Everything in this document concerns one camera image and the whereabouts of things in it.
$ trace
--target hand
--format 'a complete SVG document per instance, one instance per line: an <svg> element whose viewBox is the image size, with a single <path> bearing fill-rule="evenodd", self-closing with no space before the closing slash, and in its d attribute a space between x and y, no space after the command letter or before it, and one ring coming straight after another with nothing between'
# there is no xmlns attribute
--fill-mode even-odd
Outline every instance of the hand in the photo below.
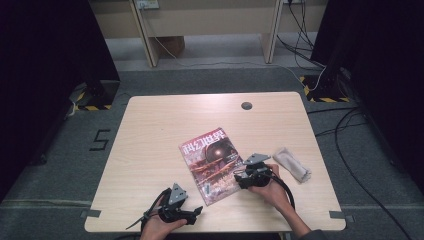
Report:
<svg viewBox="0 0 424 240"><path fill-rule="evenodd" d="M186 219L180 219L175 222L166 223L162 221L162 219L156 213L156 211L152 212L150 219L144 226L140 240L163 240L173 230L187 224Z"/></svg>
<svg viewBox="0 0 424 240"><path fill-rule="evenodd" d="M276 164L267 164L271 168L272 172L280 177L278 165ZM265 202L274 206L279 212L283 213L285 211L294 210L290 205L287 193L277 182L271 179L271 181L265 187L249 187L249 191L261 195Z"/></svg>
<svg viewBox="0 0 424 240"><path fill-rule="evenodd" d="M271 168L277 177L280 177L278 165L267 164L267 166ZM265 199L265 202L274 206L287 220L287 223L290 225L297 238L301 238L311 232L311 229L303 222L291 206L284 188L274 180L271 179L265 187L249 187L249 191L261 195Z"/></svg>

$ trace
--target magazine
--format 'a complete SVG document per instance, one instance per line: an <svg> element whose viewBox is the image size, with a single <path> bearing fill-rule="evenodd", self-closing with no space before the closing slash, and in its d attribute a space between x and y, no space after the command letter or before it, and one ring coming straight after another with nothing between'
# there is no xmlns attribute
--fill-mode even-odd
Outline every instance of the magazine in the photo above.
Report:
<svg viewBox="0 0 424 240"><path fill-rule="evenodd" d="M179 149L206 206L240 190L233 172L245 166L222 128L193 138Z"/></svg>

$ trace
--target white object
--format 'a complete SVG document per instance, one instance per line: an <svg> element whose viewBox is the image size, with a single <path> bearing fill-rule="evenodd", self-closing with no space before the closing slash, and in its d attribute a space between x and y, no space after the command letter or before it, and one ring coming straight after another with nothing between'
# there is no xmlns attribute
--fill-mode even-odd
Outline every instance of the white object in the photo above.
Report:
<svg viewBox="0 0 424 240"><path fill-rule="evenodd" d="M300 183L304 183L311 178L311 170L304 167L286 147L278 150L272 157Z"/></svg>

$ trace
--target wooden table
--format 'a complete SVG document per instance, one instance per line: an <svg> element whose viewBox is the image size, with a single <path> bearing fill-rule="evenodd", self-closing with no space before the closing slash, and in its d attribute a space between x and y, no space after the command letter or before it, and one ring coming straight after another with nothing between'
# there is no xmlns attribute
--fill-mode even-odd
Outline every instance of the wooden table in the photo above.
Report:
<svg viewBox="0 0 424 240"><path fill-rule="evenodd" d="M242 109L243 102L253 108ZM204 208L195 225L175 232L290 231L273 207L247 190L206 207L178 145L218 127L244 159L287 147L312 170L312 178L299 184L280 167L299 215L312 229L345 228L344 219L330 218L329 211L341 210L300 96L268 92L131 98L91 207L100 216L87 217L86 230L124 232L176 182L189 195L183 210Z"/></svg>

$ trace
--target cable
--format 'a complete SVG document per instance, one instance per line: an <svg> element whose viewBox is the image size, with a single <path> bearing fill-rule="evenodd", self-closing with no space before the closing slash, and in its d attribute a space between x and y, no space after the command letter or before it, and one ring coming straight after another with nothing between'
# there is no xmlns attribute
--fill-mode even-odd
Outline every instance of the cable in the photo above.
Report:
<svg viewBox="0 0 424 240"><path fill-rule="evenodd" d="M365 186L359 181L359 179L356 177L356 175L353 173L352 169L350 168L349 164L347 163L346 159L344 158L341 150L340 150L340 146L339 146L339 141L338 141L338 129L341 125L341 123L344 121L344 119L347 118L347 116L349 114L351 114L353 111L355 111L357 108L350 110L348 113L346 113L345 116L343 116L343 118L337 123L336 126L336 131L334 132L334 140L336 143L336 148L337 148L337 152L340 155L340 158L342 159L344 165L346 166L346 169L349 171L350 175L353 177L353 179L358 183L358 185L368 194L368 196L370 196L379 206L380 208L386 212L386 214L393 220L393 222L400 228L400 230L405 234L405 236L409 239L412 240L412 238L409 236L408 232L406 232L406 230L403 228L403 226L399 223L399 221L390 213L389 210L387 210L387 208L374 196L371 194L370 191L368 191L367 188L365 188Z"/></svg>
<svg viewBox="0 0 424 240"><path fill-rule="evenodd" d="M356 126L361 126L361 125L368 124L368 122L363 122L363 123L357 123L357 124L351 124L351 125L349 125L349 122L352 120L352 118L354 116L359 115L359 114L361 114L361 113L356 113L356 114L351 115L350 118L349 118L349 120L346 122L345 126L342 127L339 132L347 129L348 127L356 127ZM334 133L335 131L336 131L336 129L326 130L326 131L323 131L323 132L320 132L320 133L315 134L315 137L321 137L321 136L324 136L324 135L328 135L328 134Z"/></svg>
<svg viewBox="0 0 424 240"><path fill-rule="evenodd" d="M321 76L322 76L322 73L325 71L325 69L327 68L327 66L325 66L324 67L324 69L321 71L321 73L319 74L319 76L318 76L318 80L317 80L317 84L315 85L315 87L314 88L312 88L312 89L309 89L309 91L315 91L317 88L318 88L318 85L319 85L319 81L321 80Z"/></svg>
<svg viewBox="0 0 424 240"><path fill-rule="evenodd" d="M281 38L280 38L280 36L279 36L278 34L277 34L277 38L278 38L278 40L280 40L281 44L283 44L283 46L284 46L287 50L289 50L290 52L292 52L292 53L294 53L294 54L295 54L295 61L296 61L296 64L297 64L300 68L303 68L303 69L306 69L306 70L321 71L321 70L317 70L317 69L305 68L305 67L300 66L300 65L299 65L299 63L297 62L296 55L298 55L299 57L303 58L304 60L306 60L306 61L308 61L308 62L310 62L310 63L314 64L314 65L315 65L315 66L317 66L317 67L320 67L320 68L324 68L324 67L325 67L325 66L324 66L324 65L322 65L321 63L318 63L318 62L312 61L311 59L309 59L308 57L306 57L305 55L303 55L302 53L300 53L300 52L299 52L299 51L297 51L296 49L300 49L300 50L303 50L303 51L310 51L310 50L308 50L308 49L304 49L304 48L295 48L295 47L293 47L293 46L290 46L289 44L287 44L287 43L285 43L283 40L281 40Z"/></svg>
<svg viewBox="0 0 424 240"><path fill-rule="evenodd" d="M134 227L137 223L141 222L141 227L140 227L140 232L143 232L144 226L146 225L147 221L150 219L151 213L153 211L153 209L155 208L156 204L159 202L159 200L161 199L162 196L168 194L169 192L171 192L170 188L167 188L166 190L164 190L163 192L161 192L161 194L159 194L159 196L156 198L156 200L153 202L152 206L149 208L149 210L147 210L146 212L144 212L143 216L141 218L139 218L137 221L135 221L133 224L131 224L129 227L127 227L125 230Z"/></svg>
<svg viewBox="0 0 424 240"><path fill-rule="evenodd" d="M306 32L306 23L305 23L306 3L303 0L301 0L301 7L302 7L302 20L303 20L302 21L302 26L299 24L299 21L297 20L297 17L294 14L294 12L293 12L293 10L291 8L291 4L289 4L290 13L293 15L293 18L296 21L296 24L297 24L297 26L300 29L299 38L302 38L302 40L305 41L305 43L307 43L311 49L313 49L314 45L311 42L311 40L309 39L308 33Z"/></svg>

